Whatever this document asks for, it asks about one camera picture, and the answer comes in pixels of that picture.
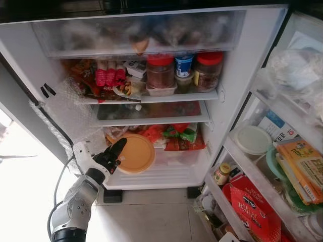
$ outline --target red jar lid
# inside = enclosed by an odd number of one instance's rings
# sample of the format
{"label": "red jar lid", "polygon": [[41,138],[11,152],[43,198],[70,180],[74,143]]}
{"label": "red jar lid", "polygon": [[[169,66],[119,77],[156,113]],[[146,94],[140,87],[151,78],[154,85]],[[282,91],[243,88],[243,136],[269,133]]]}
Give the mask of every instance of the red jar lid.
{"label": "red jar lid", "polygon": [[174,57],[169,54],[150,54],[148,56],[148,63],[154,66],[166,66],[172,63]]}
{"label": "red jar lid", "polygon": [[219,64],[223,59],[223,52],[206,52],[197,54],[197,61],[201,64],[211,66]]}

